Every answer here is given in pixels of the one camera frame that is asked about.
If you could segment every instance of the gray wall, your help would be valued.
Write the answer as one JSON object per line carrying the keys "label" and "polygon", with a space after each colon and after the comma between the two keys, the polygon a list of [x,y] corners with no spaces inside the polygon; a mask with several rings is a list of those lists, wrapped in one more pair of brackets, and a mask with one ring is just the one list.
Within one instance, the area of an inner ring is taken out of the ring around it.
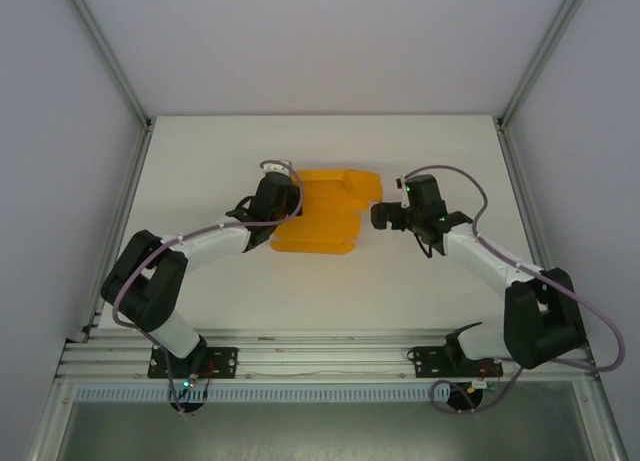
{"label": "gray wall", "polygon": [[66,0],[0,0],[1,458],[22,459],[138,127]]}
{"label": "gray wall", "polygon": [[161,114],[499,114],[562,0],[87,0]]}
{"label": "gray wall", "polygon": [[[603,375],[631,459],[640,459],[640,0],[585,0],[512,132],[554,261],[612,315],[629,355]],[[596,359],[616,353],[587,316]]]}

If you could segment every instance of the white table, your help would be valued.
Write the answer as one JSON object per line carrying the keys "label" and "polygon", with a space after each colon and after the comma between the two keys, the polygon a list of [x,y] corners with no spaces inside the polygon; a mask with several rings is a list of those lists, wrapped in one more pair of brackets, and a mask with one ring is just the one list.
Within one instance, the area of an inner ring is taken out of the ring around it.
{"label": "white table", "polygon": [[[160,117],[123,245],[141,229],[163,235],[211,224],[253,194],[268,158],[378,172],[386,201],[400,199],[394,180],[403,173],[458,166],[489,195],[482,231],[529,260],[490,116]],[[481,204],[475,188],[454,173],[433,174],[449,210],[473,216]],[[464,267],[438,254],[426,259],[408,232],[374,230],[368,213],[349,254],[278,253],[265,244],[189,275],[177,306],[197,329],[274,335],[402,334],[502,314],[502,299]],[[108,305],[100,328],[121,329]]]}

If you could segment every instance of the purple cable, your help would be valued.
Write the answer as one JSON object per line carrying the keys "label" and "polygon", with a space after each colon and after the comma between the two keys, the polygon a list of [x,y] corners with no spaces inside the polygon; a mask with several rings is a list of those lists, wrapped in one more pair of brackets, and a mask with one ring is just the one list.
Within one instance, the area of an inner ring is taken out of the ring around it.
{"label": "purple cable", "polygon": [[254,221],[254,222],[233,222],[233,223],[228,223],[225,225],[220,225],[220,224],[214,224],[212,226],[207,226],[206,228],[201,228],[198,229],[196,231],[193,231],[189,234],[185,234],[184,236],[179,236],[176,239],[173,239],[171,241],[168,241],[166,243],[164,243],[163,245],[161,245],[158,249],[156,249],[154,252],[152,252],[144,261],[142,261],[142,263],[140,263],[140,265],[135,269],[135,271],[131,274],[131,276],[129,276],[129,278],[125,281],[125,283],[122,285],[122,288],[120,289],[120,291],[118,292],[118,295],[116,296],[115,301],[113,302],[113,309],[112,309],[112,317],[113,317],[113,321],[119,325],[119,326],[124,326],[126,328],[133,328],[133,329],[137,329],[138,331],[140,331],[147,339],[149,339],[153,344],[157,345],[160,347],[160,349],[163,350],[166,360],[167,360],[167,377],[169,378],[169,388],[171,390],[171,395],[173,396],[173,399],[175,401],[176,406],[178,407],[178,411],[183,412],[182,409],[182,405],[180,404],[180,401],[178,399],[178,392],[176,391],[176,387],[173,383],[173,371],[171,369],[171,362],[170,362],[170,358],[169,358],[169,351],[162,346],[162,344],[160,344],[160,342],[155,339],[152,335],[150,335],[149,333],[145,333],[144,331],[138,329],[138,327],[135,324],[132,323],[127,323],[126,321],[123,321],[122,319],[120,319],[119,313],[120,313],[120,304],[122,303],[122,300],[124,299],[125,294],[127,293],[127,291],[129,290],[129,288],[131,287],[131,285],[133,284],[133,282],[137,279],[138,276],[140,276],[142,274],[142,271],[144,271],[147,266],[149,266],[151,264],[151,262],[156,259],[158,256],[160,256],[164,251],[166,251],[167,249],[171,248],[172,246],[175,246],[176,244],[179,244],[183,241],[189,241],[193,238],[197,238],[199,236],[204,236],[205,234],[210,234],[213,233],[214,231],[218,231],[219,229],[224,229],[224,228],[240,228],[240,227],[244,227],[244,228],[252,228],[252,227],[260,227],[260,226],[278,226],[279,224],[283,224],[286,223],[287,221],[292,220],[293,218],[295,218],[298,213],[300,212],[300,209],[302,209],[302,202],[304,199],[304,186],[302,184],[302,179],[300,179],[300,175],[288,164],[283,163],[282,161],[277,161],[277,160],[266,160],[266,161],[262,161],[260,163],[260,167],[264,167],[265,164],[276,164],[278,166],[282,166],[285,169],[289,170],[289,173],[293,175],[293,177],[295,178],[295,180],[298,182],[298,187],[300,188],[300,199],[298,200],[298,205],[296,206],[296,208],[293,210],[293,212],[286,216],[285,218],[279,220],[279,221]]}
{"label": "purple cable", "polygon": [[[578,368],[578,369],[583,369],[585,371],[596,372],[596,373],[610,372],[610,371],[613,371],[615,369],[618,369],[620,367],[620,365],[624,361],[624,358],[625,358],[625,356],[627,354],[627,348],[626,348],[626,344],[624,342],[624,336],[622,335],[622,332],[620,331],[618,326],[616,326],[616,324],[613,322],[613,320],[611,318],[609,318],[600,309],[598,309],[592,303],[590,303],[589,301],[584,299],[582,296],[579,296],[578,294],[574,293],[573,291],[570,291],[569,289],[565,288],[564,286],[556,283],[554,280],[549,279],[548,277],[546,277],[546,276],[544,276],[544,275],[542,275],[542,274],[540,274],[540,273],[538,273],[536,271],[533,271],[532,269],[529,269],[526,266],[519,265],[518,261],[516,261],[514,259],[511,259],[508,256],[505,256],[500,251],[498,251],[493,246],[491,246],[491,244],[488,243],[482,237],[482,235],[478,231],[478,222],[480,221],[480,218],[482,217],[482,215],[485,213],[485,211],[489,207],[489,197],[487,196],[487,193],[484,190],[484,188],[480,185],[480,183],[473,176],[471,176],[469,173],[467,173],[466,171],[464,171],[464,170],[462,170],[460,168],[456,168],[455,166],[449,166],[449,165],[446,165],[446,164],[433,164],[433,165],[430,165],[430,166],[423,166],[421,168],[414,169],[413,171],[411,171],[409,174],[407,174],[405,176],[405,179],[410,179],[413,176],[417,175],[418,173],[421,173],[423,171],[433,170],[433,169],[443,169],[443,170],[446,170],[446,171],[453,171],[455,173],[458,173],[458,174],[464,176],[465,178],[467,178],[471,182],[471,184],[473,184],[476,187],[476,189],[480,193],[480,196],[482,196],[482,207],[480,208],[480,210],[477,212],[477,214],[473,218],[473,222],[471,224],[471,230],[472,230],[473,235],[475,236],[475,238],[478,240],[478,242],[487,251],[489,251],[489,253],[491,253],[493,256],[495,256],[496,258],[498,258],[502,262],[507,263],[508,265],[510,265],[510,266],[512,266],[512,267],[514,267],[516,269],[519,269],[520,271],[522,271],[523,273],[528,274],[529,276],[533,276],[534,278],[536,278],[539,281],[543,282],[547,286],[552,287],[553,289],[559,291],[560,293],[564,294],[565,296],[568,296],[569,298],[573,299],[576,303],[584,306],[586,309],[588,309],[593,314],[595,314],[598,318],[600,318],[600,320],[602,320],[609,327],[609,329],[611,329],[611,331],[613,332],[614,336],[616,337],[616,341],[618,343],[618,356],[613,361],[613,363],[611,363],[609,365],[601,366],[601,367],[600,366],[592,366],[590,364],[579,363],[579,362],[568,360],[568,359],[554,359],[553,362],[559,363],[559,364],[564,364],[566,366],[571,366],[571,367]],[[522,368],[520,368],[516,372],[514,377],[511,378],[511,381],[509,381],[509,384],[507,384],[507,386],[505,387],[503,392],[500,394],[500,396],[498,396],[498,398],[496,398],[496,400],[494,402],[492,402],[491,404],[485,406],[484,408],[478,408],[476,410],[472,410],[471,412],[486,411],[487,409],[490,409],[491,407],[494,407],[495,405],[497,405],[500,401],[502,401],[502,399],[504,399],[504,396],[511,390],[511,388],[513,387],[515,381],[518,379],[518,377],[520,376],[521,373],[522,373]],[[436,381],[433,384],[433,386],[431,387],[431,393],[432,393],[431,394],[431,404],[433,404],[433,406],[438,411],[442,411],[442,412],[449,413],[449,414],[455,413],[455,412],[448,411],[448,410],[445,410],[445,409],[437,406],[437,404],[434,401],[434,395],[433,394],[434,394],[435,388],[437,386],[440,386],[441,384],[449,384],[454,389],[460,391],[463,394],[463,396],[465,396],[465,398],[467,399],[467,402],[469,402],[469,404],[472,405],[471,399],[469,398],[469,396],[467,396],[466,392],[460,386],[458,386],[457,384],[452,383],[450,381],[446,381],[446,380],[442,380],[441,379],[441,380]]]}

